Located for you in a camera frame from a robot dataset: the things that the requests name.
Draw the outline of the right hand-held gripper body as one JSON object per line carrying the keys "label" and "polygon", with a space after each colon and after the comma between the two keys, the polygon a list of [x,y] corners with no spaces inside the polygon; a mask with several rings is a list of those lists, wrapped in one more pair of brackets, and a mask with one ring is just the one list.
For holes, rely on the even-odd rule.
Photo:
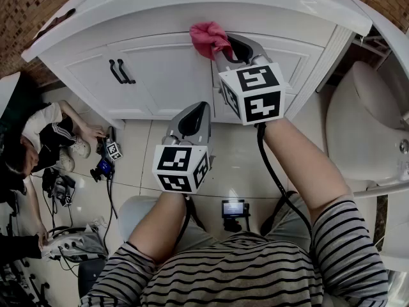
{"label": "right hand-held gripper body", "polygon": [[278,63],[254,40],[228,34],[232,54],[213,53],[225,103],[243,125],[284,116],[285,81]]}

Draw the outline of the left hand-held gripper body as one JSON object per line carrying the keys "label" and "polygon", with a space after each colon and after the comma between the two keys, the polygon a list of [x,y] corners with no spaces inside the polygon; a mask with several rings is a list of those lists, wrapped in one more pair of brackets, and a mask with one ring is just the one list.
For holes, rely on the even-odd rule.
{"label": "left hand-held gripper body", "polygon": [[156,146],[152,173],[162,191],[198,192],[208,174],[212,151],[210,105],[198,102],[179,112]]}

